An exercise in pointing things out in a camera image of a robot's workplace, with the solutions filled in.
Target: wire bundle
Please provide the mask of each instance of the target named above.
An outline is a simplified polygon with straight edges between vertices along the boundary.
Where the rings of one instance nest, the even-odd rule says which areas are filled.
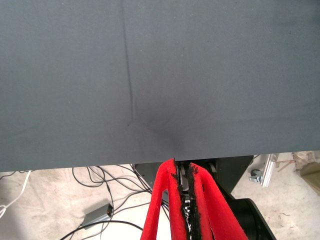
[[[126,207],[126,208],[123,208],[123,209],[120,209],[127,201],[130,197],[134,196],[134,195],[137,195],[137,194],[141,194],[141,193],[149,193],[149,194],[152,194],[152,189],[148,186],[148,184],[144,181],[144,179],[141,177],[141,175],[137,172],[137,170],[135,169],[134,165],[130,165],[131,169],[126,167],[126,166],[122,166],[122,165],[116,165],[120,168],[123,168],[123,169],[126,169],[128,171],[130,171],[131,173],[133,173],[136,178],[138,179],[139,183],[136,183],[135,181],[127,178],[127,177],[124,177],[124,176],[121,176],[121,177],[114,177],[108,170],[106,170],[105,168],[101,167],[101,166],[95,166],[95,167],[86,167],[86,170],[88,172],[88,176],[89,176],[89,179],[90,181],[93,183],[93,185],[91,184],[85,184],[83,182],[81,182],[75,175],[75,171],[74,171],[74,168],[72,168],[72,175],[74,177],[74,179],[79,183],[81,184],[82,186],[84,187],[88,187],[88,188],[98,188],[100,186],[102,186],[103,184],[106,184],[106,187],[107,187],[107,191],[110,195],[110,198],[111,198],[111,203],[112,203],[112,206],[114,207],[113,209],[113,212],[112,212],[112,215],[110,217],[110,220],[105,220],[105,221],[98,221],[98,222],[94,222],[94,223],[91,223],[90,226],[93,226],[93,225],[97,225],[97,224],[102,224],[102,227],[101,227],[101,231],[99,231],[98,233],[96,234],[93,234],[91,236],[88,236],[88,237],[85,237],[85,238],[82,238],[82,240],[86,240],[86,239],[89,239],[89,238],[93,238],[97,235],[100,235],[100,239],[102,237],[102,232],[108,227],[109,223],[121,223],[121,224],[128,224],[128,225],[131,225],[133,227],[136,227],[140,230],[142,230],[142,228],[140,228],[139,226],[131,223],[131,222],[125,222],[125,221],[117,221],[117,220],[112,220],[113,216],[115,216],[116,214],[122,212],[122,211],[125,211],[125,210],[128,210],[128,209],[133,209],[133,208],[137,208],[137,207],[141,207],[141,206],[144,206],[144,205],[148,205],[149,202],[146,202],[146,203],[143,203],[143,204],[139,204],[139,205],[135,205],[135,206],[130,206],[130,207]],[[96,176],[99,178],[99,180],[94,180],[93,176]],[[113,198],[113,195],[112,195],[112,192],[111,192],[111,189],[109,187],[109,182],[111,181],[116,181],[117,183],[119,183],[120,185],[122,185],[123,187],[125,187],[126,189],[132,191],[132,193],[130,193],[129,195],[126,196],[126,198],[124,199],[124,201],[118,205],[117,207],[115,207],[114,205],[114,198]],[[137,186],[139,189],[134,189],[132,187],[129,187],[128,185],[126,185],[123,181],[129,181],[131,183],[133,183],[135,186]],[[168,202],[165,201],[165,200],[162,200],[162,203],[161,203],[161,207],[166,215],[166,217],[168,218],[169,220],[169,216],[168,216],[168,213],[166,211],[169,211],[169,205],[168,205]],[[86,226],[79,226],[77,229],[73,230],[72,232],[68,233],[66,236],[64,236],[63,238],[61,238],[60,240],[65,240],[67,239],[67,237],[70,236],[70,240],[72,239],[72,237],[74,236],[74,234],[77,232],[77,231],[80,231],[81,229],[83,228],[86,228],[86,227],[89,227],[89,225],[86,225]]]

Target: white cable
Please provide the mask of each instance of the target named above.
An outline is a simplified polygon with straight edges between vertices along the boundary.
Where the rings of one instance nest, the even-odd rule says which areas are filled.
[[[15,201],[17,201],[17,200],[21,197],[21,195],[24,193],[25,188],[26,188],[26,186],[27,186],[27,182],[28,182],[28,179],[29,179],[30,174],[31,174],[31,171],[28,171],[28,173],[27,173],[27,175],[26,175],[26,177],[25,177],[24,184],[23,184],[23,186],[22,186],[22,190],[21,190],[19,196],[17,196],[17,197],[16,197],[13,201],[11,201],[8,205],[0,205],[0,208],[2,208],[2,209],[0,210],[0,218],[2,218],[2,216],[5,214],[7,208],[10,207]]]

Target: gray fabric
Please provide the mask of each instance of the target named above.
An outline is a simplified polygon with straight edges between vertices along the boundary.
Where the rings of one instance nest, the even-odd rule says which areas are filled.
[[[0,171],[320,149],[316,0],[0,2]]]

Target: black machine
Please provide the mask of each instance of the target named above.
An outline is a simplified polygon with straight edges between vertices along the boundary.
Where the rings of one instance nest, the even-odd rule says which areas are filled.
[[[253,161],[252,155],[240,157],[210,158],[201,160],[177,162],[179,172],[179,183],[183,186],[185,201],[188,202],[188,166],[190,162],[205,168],[214,178],[225,200],[229,204],[233,214],[243,228],[249,240],[275,240],[275,236],[261,215],[255,203],[249,199],[235,199],[231,192],[237,182]],[[152,187],[160,162],[136,164],[136,170],[144,177]]]

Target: floor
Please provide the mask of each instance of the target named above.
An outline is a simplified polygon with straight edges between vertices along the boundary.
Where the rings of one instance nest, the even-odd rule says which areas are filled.
[[[281,160],[290,160],[289,153],[280,154]],[[119,166],[105,166],[115,177],[127,176],[136,181],[130,171]],[[294,164],[282,171],[273,171],[268,188],[250,182],[253,168],[263,168],[262,158],[257,157],[244,173],[232,194],[236,198],[251,198],[258,206],[278,240],[316,240],[320,236],[320,196],[295,172]],[[92,184],[87,169],[74,169],[76,177],[85,184]],[[9,203],[19,195],[26,173],[15,173],[0,180],[0,205]],[[137,189],[130,181],[125,184]],[[116,181],[110,181],[114,206],[119,206],[132,191]],[[133,195],[122,208],[148,203],[149,193]],[[0,219],[0,240],[58,240],[76,229],[84,215],[107,203],[110,195],[105,185],[85,187],[75,181],[71,168],[33,171],[21,198],[9,207]],[[124,210],[113,220],[132,222],[143,227],[148,205]],[[77,232],[72,239],[80,240],[99,233],[101,226]],[[141,231],[127,225],[111,223],[101,239],[138,240]],[[92,240],[100,239],[98,234]],[[170,225],[163,210],[160,211],[158,240],[170,239]]]

